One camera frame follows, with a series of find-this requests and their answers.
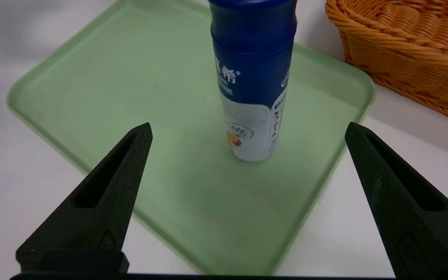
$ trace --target white table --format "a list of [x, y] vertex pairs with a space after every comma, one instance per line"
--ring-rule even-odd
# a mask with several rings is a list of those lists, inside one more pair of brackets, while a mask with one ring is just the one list
[[[6, 107], [11, 85], [114, 0], [0, 0], [0, 280], [19, 273], [15, 251], [84, 178]], [[297, 42], [343, 58], [323, 0], [299, 0]], [[448, 118], [378, 86], [363, 123], [448, 197]], [[132, 220], [130, 272], [193, 273]], [[280, 275], [391, 277], [347, 153], [299, 234]]]

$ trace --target wicker basket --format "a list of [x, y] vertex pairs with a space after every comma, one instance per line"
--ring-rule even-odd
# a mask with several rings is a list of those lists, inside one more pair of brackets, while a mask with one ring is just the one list
[[345, 60], [448, 116], [448, 0], [327, 0]]

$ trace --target bottle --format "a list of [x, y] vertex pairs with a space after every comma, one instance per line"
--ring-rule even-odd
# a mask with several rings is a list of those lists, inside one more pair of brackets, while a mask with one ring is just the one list
[[209, 0], [217, 81], [233, 153], [276, 149], [297, 30], [296, 0]]

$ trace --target blue bottle cap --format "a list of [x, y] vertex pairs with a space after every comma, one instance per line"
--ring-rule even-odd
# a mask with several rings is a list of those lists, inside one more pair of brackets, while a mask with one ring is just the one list
[[237, 53], [275, 53], [293, 41], [296, 0], [209, 0], [212, 38]]

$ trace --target plastic tray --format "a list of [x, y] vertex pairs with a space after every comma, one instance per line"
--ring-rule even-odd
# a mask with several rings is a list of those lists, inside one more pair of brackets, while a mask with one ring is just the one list
[[14, 84], [9, 108], [83, 172], [131, 128], [153, 144], [134, 213], [202, 273], [276, 271], [375, 98], [365, 73], [295, 46], [279, 146], [226, 143], [210, 10], [119, 0]]

